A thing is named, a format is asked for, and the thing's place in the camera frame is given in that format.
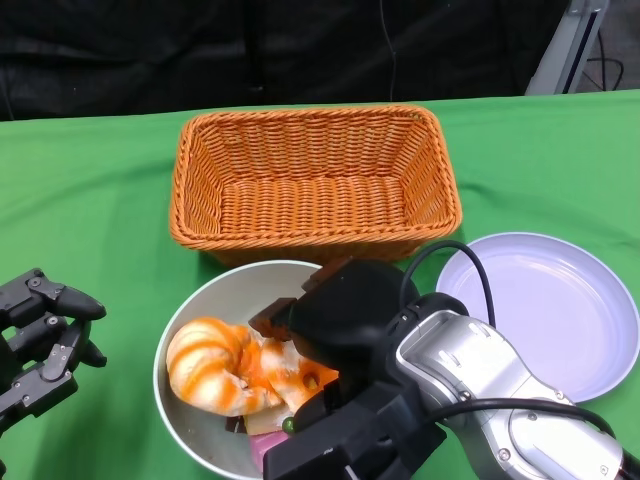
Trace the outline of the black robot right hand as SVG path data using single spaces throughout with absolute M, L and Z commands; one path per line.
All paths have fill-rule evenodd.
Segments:
M 302 356 L 338 373 L 296 410 L 294 432 L 352 400 L 372 401 L 382 414 L 419 407 L 417 387 L 393 365 L 402 279 L 401 270 L 379 260 L 338 260 L 313 273 L 301 297 L 278 298 L 250 319 L 264 337 L 290 340 Z

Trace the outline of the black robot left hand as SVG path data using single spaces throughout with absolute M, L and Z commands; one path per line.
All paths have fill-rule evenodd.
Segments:
M 1 286 L 1 330 L 15 330 L 1 338 L 2 432 L 74 394 L 79 365 L 106 366 L 106 356 L 90 340 L 92 322 L 105 316 L 99 301 L 50 280 L 39 268 Z

